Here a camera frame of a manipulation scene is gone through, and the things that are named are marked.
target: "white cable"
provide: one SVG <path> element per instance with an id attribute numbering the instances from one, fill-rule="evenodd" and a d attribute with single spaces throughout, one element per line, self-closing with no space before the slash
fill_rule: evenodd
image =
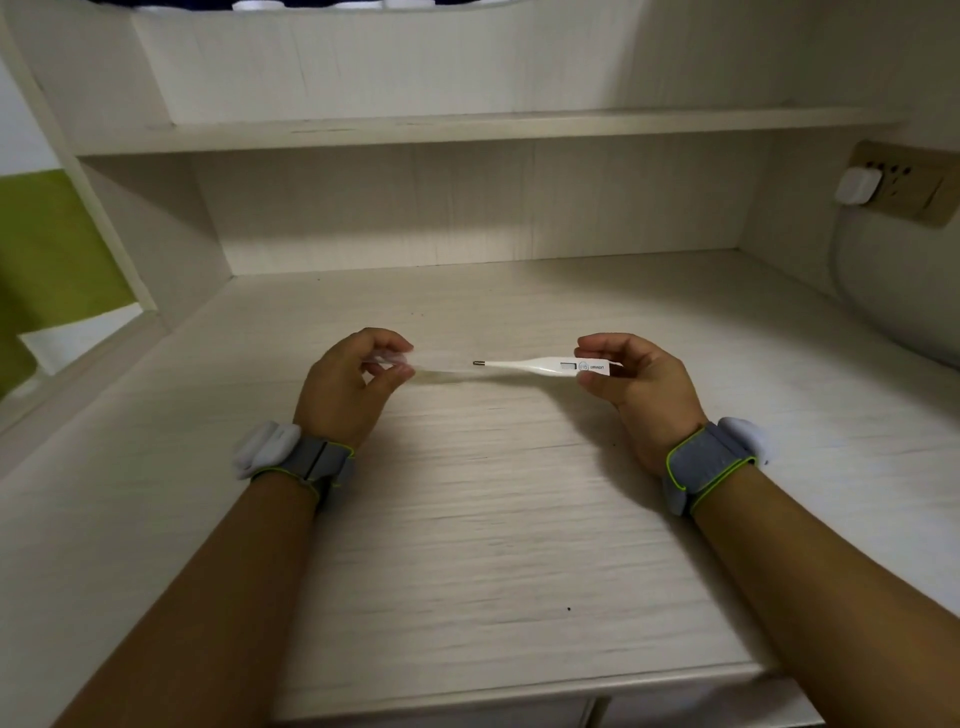
<path id="1" fill-rule="evenodd" d="M 862 306 L 860 302 L 853 296 L 853 293 L 851 293 L 850 289 L 847 287 L 847 284 L 844 282 L 843 276 L 840 275 L 840 249 L 842 247 L 840 244 L 840 231 L 843 228 L 841 221 L 844 219 L 844 217 L 846 215 L 855 214 L 864 213 L 856 210 L 840 210 L 840 214 L 837 215 L 836 223 L 833 226 L 833 235 L 830 238 L 830 245 L 828 249 L 827 267 L 829 270 L 830 282 L 833 283 L 833 288 L 836 291 L 840 302 L 849 308 L 854 314 L 860 317 L 867 325 L 875 328 L 898 346 L 901 346 L 909 352 L 918 354 L 926 359 L 935 361 L 938 364 L 942 364 L 945 367 L 950 367 L 953 370 L 960 371 L 960 360 L 956 359 L 953 355 L 949 353 L 928 352 L 921 345 L 907 341 L 900 336 L 899 333 L 887 327 L 886 324 L 880 321 L 873 313 L 868 311 L 866 307 Z"/>

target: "finger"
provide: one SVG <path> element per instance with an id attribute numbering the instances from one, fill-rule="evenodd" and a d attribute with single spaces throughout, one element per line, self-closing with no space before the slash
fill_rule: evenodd
<path id="1" fill-rule="evenodd" d="M 627 401 L 627 387 L 632 379 L 616 376 L 598 375 L 594 372 L 581 372 L 577 375 L 577 383 L 601 400 L 619 406 Z"/>
<path id="2" fill-rule="evenodd" d="M 413 348 L 413 344 L 388 328 L 364 328 L 352 333 L 333 347 L 334 350 L 355 359 L 370 355 L 374 349 L 409 352 Z"/>
<path id="3" fill-rule="evenodd" d="M 584 350 L 618 352 L 620 356 L 616 360 L 635 371 L 662 356 L 667 356 L 667 352 L 652 341 L 632 333 L 593 333 L 590 336 L 581 336 L 577 343 Z"/>
<path id="4" fill-rule="evenodd" d="M 623 352 L 592 352 L 581 347 L 574 349 L 573 355 L 581 359 L 607 359 L 608 361 L 620 361 L 623 358 Z"/>
<path id="5" fill-rule="evenodd" d="M 416 374 L 416 372 L 409 364 L 397 364 L 395 367 L 385 370 L 382 375 L 371 381 L 370 384 L 367 385 L 367 392 L 369 392 L 370 396 L 374 397 L 379 406 L 382 407 L 386 404 L 390 395 L 399 389 L 403 382 L 409 381 L 414 374 Z"/>
<path id="6" fill-rule="evenodd" d="M 372 362 L 372 361 L 365 361 L 363 364 L 360 365 L 360 369 L 362 369 L 364 372 L 366 372 L 367 374 L 373 377 L 378 377 L 387 371 L 383 367 L 381 367 L 379 364 L 376 364 L 375 362 Z"/>

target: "white shelf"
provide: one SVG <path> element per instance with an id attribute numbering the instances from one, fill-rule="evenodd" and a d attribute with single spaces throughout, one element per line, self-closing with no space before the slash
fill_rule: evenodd
<path id="1" fill-rule="evenodd" d="M 791 495 L 960 609 L 960 560 L 924 558 L 960 552 L 955 375 L 743 254 L 239 277 L 3 481 L 18 619 L 0 643 L 18 679 L 0 724 L 54 719 L 239 493 L 231 443 L 289 417 L 314 358 L 364 325 L 466 361 L 649 336 L 711 416 L 769 429 Z M 280 719 L 746 681 L 774 663 L 612 409 L 570 380 L 418 375 L 345 497 L 319 534 Z"/>
<path id="2" fill-rule="evenodd" d="M 907 117 L 908 112 L 904 109 L 864 107 L 406 116 L 170 125 L 131 131 L 90 132 L 74 138 L 72 147 L 76 155 L 92 157 L 490 139 L 814 129 L 896 124 Z"/>

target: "white thermometer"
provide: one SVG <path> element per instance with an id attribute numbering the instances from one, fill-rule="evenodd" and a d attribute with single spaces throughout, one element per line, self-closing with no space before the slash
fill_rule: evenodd
<path id="1" fill-rule="evenodd" d="M 541 359 L 526 361 L 474 361 L 473 365 L 495 369 L 517 369 L 543 376 L 577 376 L 578 372 L 610 375 L 610 362 L 606 359 L 578 359 L 575 356 L 545 356 Z"/>

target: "forearm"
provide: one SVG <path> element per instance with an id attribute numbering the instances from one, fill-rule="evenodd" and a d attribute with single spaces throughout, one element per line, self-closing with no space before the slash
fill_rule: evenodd
<path id="1" fill-rule="evenodd" d="M 55 728 L 264 725 L 314 504 L 286 475 L 257 478 Z"/>
<path id="2" fill-rule="evenodd" d="M 752 467 L 695 521 L 831 726 L 960 723 L 960 620 Z"/>

